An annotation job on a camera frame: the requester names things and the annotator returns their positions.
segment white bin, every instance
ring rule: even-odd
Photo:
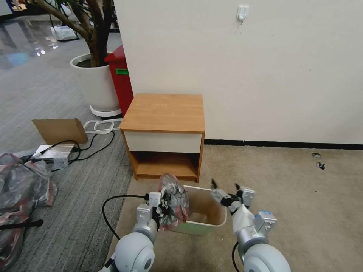
[[[193,235],[207,235],[227,220],[227,208],[217,203],[211,196],[211,190],[193,186],[184,186],[188,193],[190,208],[186,223],[180,223],[172,229]]]

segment white drawer front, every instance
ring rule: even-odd
[[[130,151],[199,153],[201,134],[124,131]]]

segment white wall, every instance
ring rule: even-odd
[[[115,6],[134,93],[203,94],[206,139],[363,144],[363,1]]]

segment white planter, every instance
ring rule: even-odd
[[[75,57],[70,61],[77,75],[82,94],[97,116],[115,116],[121,113],[109,66],[83,68],[76,64],[90,58],[90,54]]]

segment cardboard box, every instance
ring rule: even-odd
[[[65,140],[74,140],[79,144],[88,141],[81,122],[74,119],[40,119],[32,120],[47,144],[56,144]]]

